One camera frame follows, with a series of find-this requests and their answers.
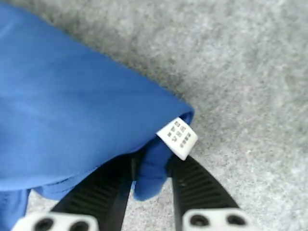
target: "blue garment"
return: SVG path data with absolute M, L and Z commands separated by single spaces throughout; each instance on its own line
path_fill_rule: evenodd
M 145 145 L 134 194 L 158 194 L 172 153 L 156 132 L 193 114 L 155 82 L 0 3 L 0 230 L 25 214 L 30 190 L 59 200 L 98 166 Z

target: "hole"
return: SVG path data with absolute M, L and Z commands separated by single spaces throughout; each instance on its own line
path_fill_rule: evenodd
M 34 231 L 48 231 L 53 226 L 53 220 L 50 218 L 44 218 L 36 223 Z
M 227 221 L 231 225 L 240 225 L 240 226 L 242 226 L 242 225 L 246 224 L 245 220 L 243 218 L 239 217 L 238 215 L 230 215 L 230 216 L 228 216 Z
M 84 221 L 79 221 L 72 225 L 69 231 L 88 231 L 89 225 Z
M 194 226 L 207 226 L 209 225 L 209 221 L 205 216 L 202 215 L 194 215 L 191 217 L 191 224 Z

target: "blue cloth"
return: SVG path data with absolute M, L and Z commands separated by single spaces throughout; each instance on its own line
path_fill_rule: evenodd
M 171 151 L 156 132 L 193 109 L 38 17 L 0 3 L 0 230 L 30 190 L 59 200 L 111 158 L 146 145 L 135 198 L 159 193 Z

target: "fabric label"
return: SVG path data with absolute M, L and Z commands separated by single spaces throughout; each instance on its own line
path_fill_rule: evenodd
M 197 134 L 179 117 L 156 134 L 181 160 L 186 159 L 198 140 Z

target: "fabric fold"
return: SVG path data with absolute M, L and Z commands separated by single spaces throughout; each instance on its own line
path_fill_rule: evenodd
M 159 193 L 172 152 L 155 134 L 193 114 L 154 81 L 0 3 L 0 227 L 23 216 L 30 189 L 61 199 L 98 166 L 145 145 L 136 198 Z

